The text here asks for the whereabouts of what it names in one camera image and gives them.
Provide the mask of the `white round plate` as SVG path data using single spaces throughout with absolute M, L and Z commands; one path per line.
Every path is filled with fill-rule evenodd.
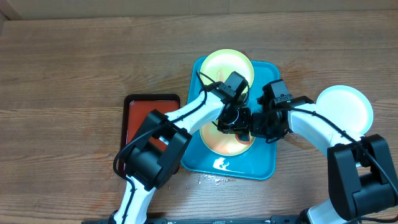
M 316 105 L 318 113 L 342 130 L 365 135 L 373 124 L 374 112 L 370 101 L 351 86 L 328 87 L 320 93 Z

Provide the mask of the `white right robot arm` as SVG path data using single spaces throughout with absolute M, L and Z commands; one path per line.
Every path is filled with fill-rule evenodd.
M 306 96 L 262 96 L 251 134 L 267 142 L 287 133 L 304 137 L 327 159 L 328 199 L 303 210 L 298 223 L 361 223 L 370 214 L 397 206 L 397 174 L 387 141 L 365 136 L 353 122 L 360 110 L 332 106 Z

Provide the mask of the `yellow plate back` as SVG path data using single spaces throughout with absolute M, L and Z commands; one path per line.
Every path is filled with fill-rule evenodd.
M 225 82 L 232 72 L 242 75 L 251 87 L 254 81 L 254 67 L 240 51 L 233 49 L 217 50 L 204 60 L 200 71 L 215 82 Z

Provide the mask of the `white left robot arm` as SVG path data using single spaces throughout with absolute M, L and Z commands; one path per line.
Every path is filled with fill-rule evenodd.
M 215 82 L 203 85 L 197 99 L 166 114 L 151 111 L 132 140 L 115 156 L 113 170 L 126 181 L 121 206 L 110 223 L 144 223 L 155 191 L 177 171 L 194 132 L 216 122 L 218 131 L 248 142 L 249 85 Z

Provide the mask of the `yellow plate front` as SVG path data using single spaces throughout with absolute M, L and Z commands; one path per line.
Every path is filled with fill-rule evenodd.
M 247 151 L 255 140 L 252 136 L 249 141 L 242 141 L 237 134 L 223 134 L 213 123 L 202 126 L 200 136 L 209 149 L 222 156 L 237 156 Z

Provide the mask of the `yellow plate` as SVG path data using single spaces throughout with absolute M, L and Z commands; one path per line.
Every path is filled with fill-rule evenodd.
M 249 141 L 242 141 L 237 134 L 223 134 L 213 123 L 202 126 L 200 136 L 209 149 L 222 156 L 237 156 L 247 151 L 255 140 L 252 136 Z
M 240 51 L 233 49 L 217 50 L 204 60 L 200 71 L 215 82 L 225 82 L 232 72 L 242 75 L 251 87 L 254 81 L 254 67 Z

